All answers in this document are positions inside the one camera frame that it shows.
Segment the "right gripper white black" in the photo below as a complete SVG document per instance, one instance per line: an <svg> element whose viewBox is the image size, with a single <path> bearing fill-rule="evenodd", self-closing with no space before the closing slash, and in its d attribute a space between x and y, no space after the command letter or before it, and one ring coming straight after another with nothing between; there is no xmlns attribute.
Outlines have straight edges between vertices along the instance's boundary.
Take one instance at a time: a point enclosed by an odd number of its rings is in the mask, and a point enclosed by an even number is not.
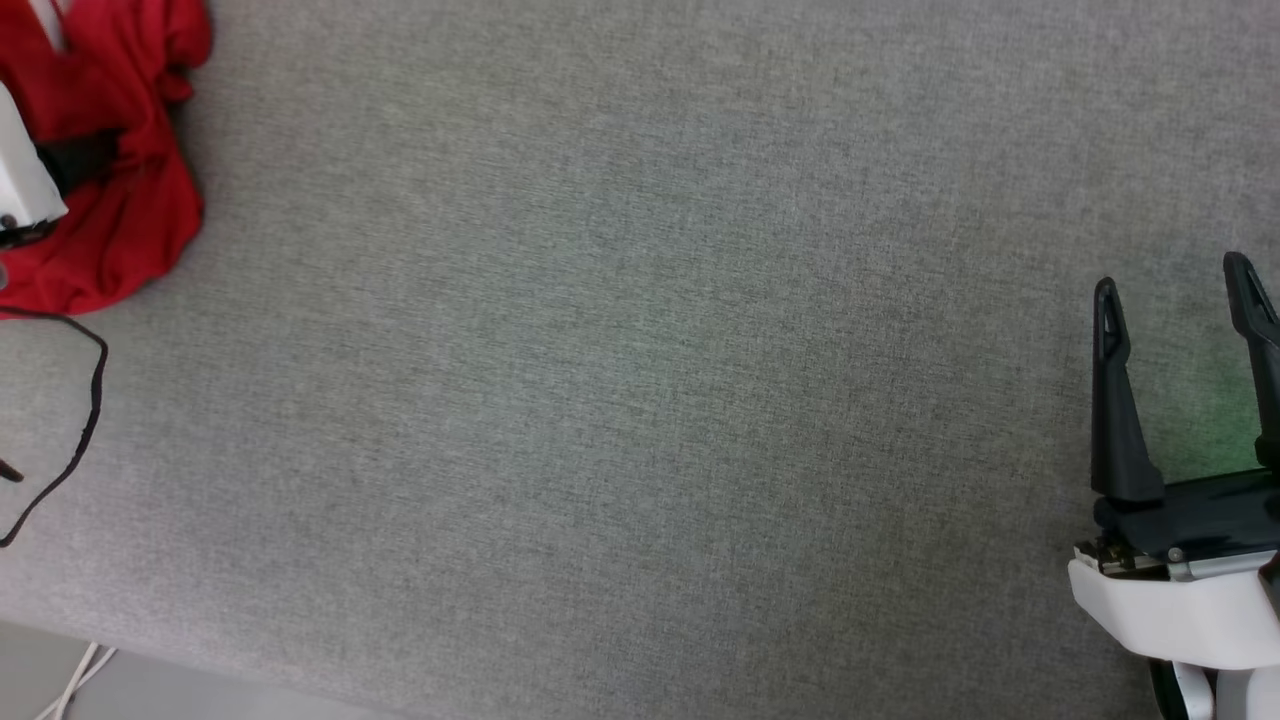
<svg viewBox="0 0 1280 720"><path fill-rule="evenodd" d="M1151 461L1126 361L1117 286L1093 292L1091 488L1100 533L1068 566L1076 603L1125 650L1219 670L1279 657L1279 318L1248 256L1226 252L1231 324L1248 346L1267 469L1166 488Z"/></svg>

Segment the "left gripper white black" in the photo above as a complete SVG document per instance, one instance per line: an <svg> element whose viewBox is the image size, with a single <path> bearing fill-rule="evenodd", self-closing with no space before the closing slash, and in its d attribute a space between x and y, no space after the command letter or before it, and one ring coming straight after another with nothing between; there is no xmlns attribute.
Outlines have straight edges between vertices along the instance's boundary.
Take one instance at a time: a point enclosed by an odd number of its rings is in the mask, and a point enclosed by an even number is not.
<svg viewBox="0 0 1280 720"><path fill-rule="evenodd" d="M68 213L63 196L110 172L119 129L104 129L38 149L6 86L1 87L1 247L47 237Z"/></svg>

